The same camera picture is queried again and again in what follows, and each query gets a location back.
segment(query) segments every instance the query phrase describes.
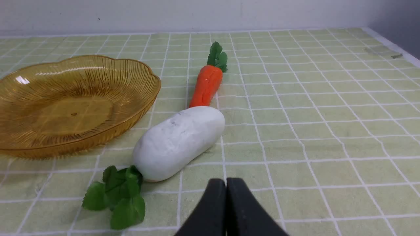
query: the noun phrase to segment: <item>toy carrot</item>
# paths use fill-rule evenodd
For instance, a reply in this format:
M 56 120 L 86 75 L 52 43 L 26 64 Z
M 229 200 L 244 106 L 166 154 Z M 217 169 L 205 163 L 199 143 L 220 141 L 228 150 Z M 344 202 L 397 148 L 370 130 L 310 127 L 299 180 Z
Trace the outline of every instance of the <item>toy carrot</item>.
M 195 91 L 189 107 L 209 106 L 211 99 L 222 83 L 223 72 L 227 71 L 228 56 L 222 52 L 222 46 L 214 42 L 210 48 L 207 65 L 198 73 Z

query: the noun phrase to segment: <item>tabletop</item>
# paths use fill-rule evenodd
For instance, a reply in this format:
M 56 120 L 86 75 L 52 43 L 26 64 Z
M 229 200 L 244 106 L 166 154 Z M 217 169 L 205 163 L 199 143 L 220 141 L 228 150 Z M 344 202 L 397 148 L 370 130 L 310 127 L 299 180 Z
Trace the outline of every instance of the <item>tabletop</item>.
M 420 68 L 380 39 L 359 28 L 0 39 L 2 77 L 98 54 L 140 60 L 162 80 L 149 112 L 103 147 L 1 158 L 0 236 L 173 235 L 207 181 L 227 177 L 243 178 L 291 235 L 415 235 Z M 211 103 L 226 119 L 222 137 L 170 179 L 143 184 L 143 223 L 110 230 L 109 210 L 82 209 L 87 187 L 107 166 L 131 165 L 141 135 L 187 107 L 214 41 L 228 55 Z

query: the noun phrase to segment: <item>plastic fruit bowl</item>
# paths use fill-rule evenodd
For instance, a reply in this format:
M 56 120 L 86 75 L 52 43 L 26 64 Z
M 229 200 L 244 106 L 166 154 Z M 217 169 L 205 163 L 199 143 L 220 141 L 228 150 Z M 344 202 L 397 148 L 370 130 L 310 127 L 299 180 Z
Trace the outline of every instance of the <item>plastic fruit bowl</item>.
M 0 153 L 44 159 L 104 144 L 152 106 L 144 63 L 98 55 L 22 68 L 0 81 Z

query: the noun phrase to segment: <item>white radish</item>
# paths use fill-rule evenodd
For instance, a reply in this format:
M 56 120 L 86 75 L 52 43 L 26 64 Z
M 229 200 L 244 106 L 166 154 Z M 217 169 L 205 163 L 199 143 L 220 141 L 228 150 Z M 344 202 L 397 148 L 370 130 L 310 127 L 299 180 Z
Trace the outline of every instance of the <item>white radish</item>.
M 214 145 L 224 129 L 225 118 L 217 109 L 198 106 L 182 110 L 138 140 L 134 165 L 145 181 L 168 179 Z

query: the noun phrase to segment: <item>green leaves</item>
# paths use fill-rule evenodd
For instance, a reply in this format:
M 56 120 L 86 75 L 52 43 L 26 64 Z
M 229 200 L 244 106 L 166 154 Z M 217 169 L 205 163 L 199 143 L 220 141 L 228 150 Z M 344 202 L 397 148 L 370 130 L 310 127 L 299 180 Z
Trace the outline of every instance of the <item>green leaves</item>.
M 225 68 L 226 71 L 226 64 L 228 63 L 228 56 L 225 52 L 222 52 L 219 57 L 216 59 L 216 67 L 222 69 L 222 67 Z
M 117 170 L 115 166 L 105 169 L 102 181 L 93 182 L 84 198 L 82 207 L 99 211 L 107 207 L 113 211 L 111 229 L 120 230 L 144 220 L 146 206 L 140 196 L 143 176 L 135 166 Z
M 105 195 L 105 185 L 98 181 L 93 182 L 86 191 L 82 207 L 88 210 L 100 211 L 109 206 Z
M 137 195 L 131 199 L 122 199 L 115 207 L 111 217 L 111 229 L 121 230 L 136 225 L 144 220 L 146 205 Z
M 228 56 L 222 52 L 223 48 L 218 42 L 214 42 L 210 47 L 210 54 L 207 58 L 207 65 L 218 67 L 222 72 L 227 71 Z

